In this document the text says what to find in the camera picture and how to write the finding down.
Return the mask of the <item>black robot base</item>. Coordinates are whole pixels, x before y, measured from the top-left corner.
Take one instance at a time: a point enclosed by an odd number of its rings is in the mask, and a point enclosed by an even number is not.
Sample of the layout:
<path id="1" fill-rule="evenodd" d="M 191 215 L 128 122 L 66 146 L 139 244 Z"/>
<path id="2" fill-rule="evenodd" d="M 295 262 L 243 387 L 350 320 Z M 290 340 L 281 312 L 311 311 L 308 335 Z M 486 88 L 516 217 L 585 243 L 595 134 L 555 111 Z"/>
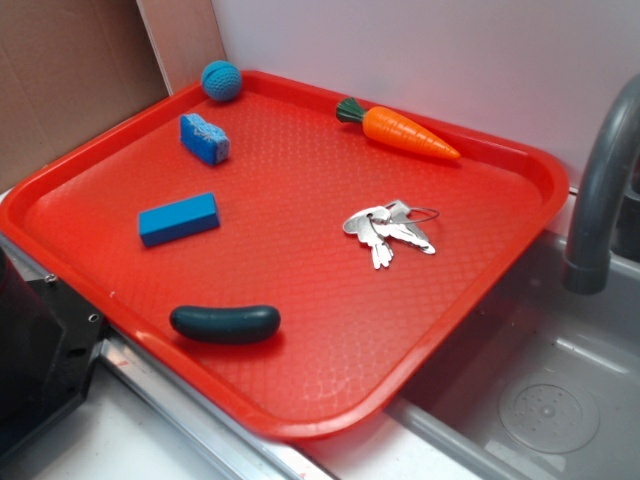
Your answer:
<path id="1" fill-rule="evenodd" d="M 86 399 L 105 317 L 63 280 L 25 280 L 1 254 L 1 459 Z"/>

